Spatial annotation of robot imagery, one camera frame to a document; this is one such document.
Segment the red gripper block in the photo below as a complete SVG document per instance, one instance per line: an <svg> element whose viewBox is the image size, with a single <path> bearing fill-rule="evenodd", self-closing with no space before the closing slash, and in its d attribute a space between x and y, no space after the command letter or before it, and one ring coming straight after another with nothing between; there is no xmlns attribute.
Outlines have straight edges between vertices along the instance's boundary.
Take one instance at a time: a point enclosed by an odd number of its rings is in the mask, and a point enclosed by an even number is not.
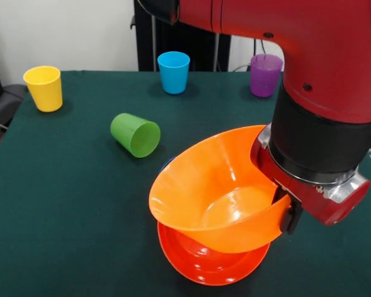
<svg viewBox="0 0 371 297"><path fill-rule="evenodd" d="M269 141L271 125L263 127L253 143L250 152L252 163L278 187L272 204L284 196L291 203L280 224L282 233L293 234L299 219L306 211L326 226L343 220L367 195L370 181L357 170L336 184L313 184L285 172L271 156Z"/></svg>

